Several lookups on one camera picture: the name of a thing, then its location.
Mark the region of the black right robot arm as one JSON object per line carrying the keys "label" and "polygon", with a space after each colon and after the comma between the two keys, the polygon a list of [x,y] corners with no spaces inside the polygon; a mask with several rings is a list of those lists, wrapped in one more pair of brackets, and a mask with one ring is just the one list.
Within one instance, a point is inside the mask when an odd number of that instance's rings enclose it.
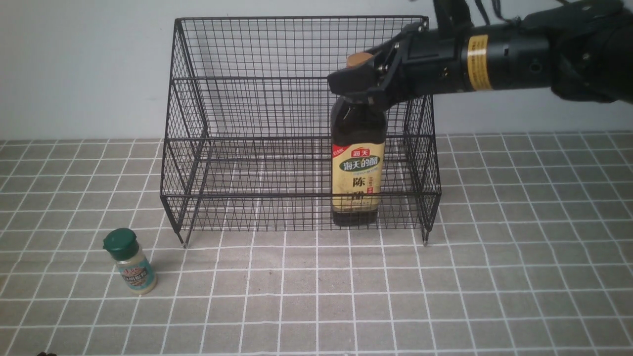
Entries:
{"label": "black right robot arm", "polygon": [[386,110],[424,95],[550,88],[573,102],[632,102],[632,11],[621,0],[561,6],[473,25],[464,0],[433,2],[437,28],[410,23],[327,76],[331,92]]}

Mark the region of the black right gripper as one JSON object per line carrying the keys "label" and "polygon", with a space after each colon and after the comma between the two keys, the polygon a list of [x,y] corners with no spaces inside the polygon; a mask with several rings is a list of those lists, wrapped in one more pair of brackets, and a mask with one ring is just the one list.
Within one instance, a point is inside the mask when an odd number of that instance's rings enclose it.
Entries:
{"label": "black right gripper", "polygon": [[469,22],[434,30],[410,23],[389,41],[349,55],[345,67],[326,81],[331,93],[376,110],[424,95],[470,92],[465,64],[469,34]]}

